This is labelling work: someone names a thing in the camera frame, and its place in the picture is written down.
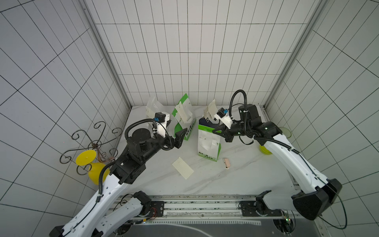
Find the green white bag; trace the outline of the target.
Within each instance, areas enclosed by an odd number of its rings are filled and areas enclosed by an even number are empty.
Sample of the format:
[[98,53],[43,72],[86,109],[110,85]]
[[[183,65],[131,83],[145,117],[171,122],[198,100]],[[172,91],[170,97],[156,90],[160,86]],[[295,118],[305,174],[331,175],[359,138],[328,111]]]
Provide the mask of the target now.
[[196,116],[187,94],[184,94],[179,103],[175,106],[175,109],[172,112],[172,116],[177,121],[174,132],[176,133],[186,128],[187,132],[184,139],[188,140],[194,128]]
[[213,133],[219,125],[204,117],[198,123],[198,155],[214,162],[217,162],[221,151],[221,136]]

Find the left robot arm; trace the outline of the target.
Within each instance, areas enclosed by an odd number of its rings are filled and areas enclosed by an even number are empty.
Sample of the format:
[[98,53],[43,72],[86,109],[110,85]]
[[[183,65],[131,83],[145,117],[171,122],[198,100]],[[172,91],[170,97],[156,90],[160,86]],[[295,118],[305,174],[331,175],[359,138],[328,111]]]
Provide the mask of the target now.
[[98,179],[98,192],[66,225],[54,227],[51,237],[106,237],[127,221],[151,210],[151,198],[142,191],[134,193],[122,207],[107,214],[118,197],[146,169],[146,162],[158,151],[182,146],[187,129],[172,137],[159,118],[142,119],[125,130],[127,145],[123,153],[105,165]]

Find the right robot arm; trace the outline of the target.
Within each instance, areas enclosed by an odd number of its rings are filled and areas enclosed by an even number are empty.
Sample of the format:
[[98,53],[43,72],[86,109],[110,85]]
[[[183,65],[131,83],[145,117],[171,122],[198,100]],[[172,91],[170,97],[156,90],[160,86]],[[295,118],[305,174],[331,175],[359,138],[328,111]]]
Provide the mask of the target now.
[[244,90],[237,90],[233,97],[239,93],[244,98],[243,105],[238,109],[239,120],[232,116],[232,105],[227,109],[214,108],[209,111],[211,119],[220,123],[213,133],[226,142],[243,136],[257,141],[277,157],[300,187],[299,190],[262,192],[256,196],[254,204],[257,214],[264,216],[269,210],[291,210],[308,220],[315,220],[339,198],[342,184],[337,179],[328,179],[312,166],[275,123],[263,122],[257,107],[247,102]]

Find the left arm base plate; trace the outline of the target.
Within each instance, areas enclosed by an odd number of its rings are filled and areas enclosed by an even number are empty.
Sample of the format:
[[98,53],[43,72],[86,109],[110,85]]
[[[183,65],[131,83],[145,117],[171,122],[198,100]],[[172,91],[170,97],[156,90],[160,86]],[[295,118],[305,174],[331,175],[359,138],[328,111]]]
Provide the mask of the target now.
[[142,208],[140,214],[137,217],[143,218],[153,218],[153,217],[162,217],[164,212],[165,202],[163,201],[151,201],[148,205],[145,205]]

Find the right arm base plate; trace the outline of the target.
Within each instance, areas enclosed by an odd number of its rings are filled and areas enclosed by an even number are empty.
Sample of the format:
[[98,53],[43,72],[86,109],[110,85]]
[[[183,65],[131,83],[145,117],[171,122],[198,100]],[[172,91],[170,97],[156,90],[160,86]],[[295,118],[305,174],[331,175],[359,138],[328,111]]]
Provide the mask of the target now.
[[282,217],[281,210],[258,210],[255,201],[240,201],[238,208],[241,210],[243,217]]

